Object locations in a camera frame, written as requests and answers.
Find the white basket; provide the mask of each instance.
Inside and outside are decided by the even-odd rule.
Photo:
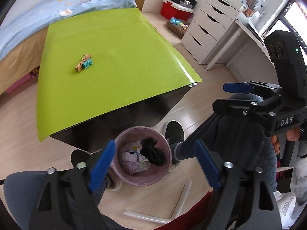
[[[249,18],[250,22],[256,26],[258,22],[261,20],[261,18],[264,16],[266,11],[263,11],[259,16],[257,16],[255,13]]]

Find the pink box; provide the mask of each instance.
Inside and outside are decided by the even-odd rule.
[[[26,81],[32,79],[32,75],[30,73],[27,73],[25,76],[23,76],[20,80],[17,80],[13,85],[11,85],[6,92],[9,94],[13,90],[15,90],[17,87],[25,83]]]

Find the window frame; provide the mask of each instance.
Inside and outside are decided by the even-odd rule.
[[[295,36],[298,39],[298,42],[300,44],[300,46],[302,47],[303,51],[305,52],[305,54],[307,55],[307,45],[305,43],[305,41],[302,39],[302,37],[300,36],[299,33],[297,33],[297,31],[295,30],[295,28],[291,25],[291,23],[285,18],[286,13],[289,11],[289,9],[291,8],[292,4],[295,2],[295,0],[289,0],[289,2],[283,7],[283,9],[281,10],[281,12],[278,14],[278,16],[273,20],[273,22],[268,26],[268,28],[265,30],[265,34],[267,34],[272,27],[276,24],[277,21],[281,21],[286,28],[290,31],[293,32],[295,34]]]

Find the red cloth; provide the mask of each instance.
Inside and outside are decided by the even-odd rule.
[[[202,220],[205,219],[205,213],[209,205],[211,198],[211,192],[208,192],[204,198],[202,198],[194,207],[192,207],[188,212],[179,216],[175,220],[172,220],[170,223],[156,228],[155,230],[189,230],[192,227],[196,226]]]

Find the person's hand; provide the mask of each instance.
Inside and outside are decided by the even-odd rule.
[[[300,127],[299,126],[287,131],[287,140],[297,141],[299,138],[300,138]],[[280,150],[279,150],[280,144],[278,142],[277,135],[272,136],[271,141],[274,146],[274,150],[276,154],[278,155],[280,153]]]

